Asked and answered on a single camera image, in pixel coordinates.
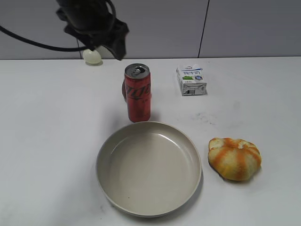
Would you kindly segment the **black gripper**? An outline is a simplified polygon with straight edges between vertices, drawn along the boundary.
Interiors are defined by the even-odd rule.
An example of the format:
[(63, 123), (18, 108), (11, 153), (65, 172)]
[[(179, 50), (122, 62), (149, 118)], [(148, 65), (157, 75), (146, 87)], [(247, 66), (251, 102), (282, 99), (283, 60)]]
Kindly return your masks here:
[(110, 0), (58, 0), (56, 14), (66, 22), (64, 32), (89, 50), (105, 47), (117, 60), (126, 55), (128, 25), (116, 17)]

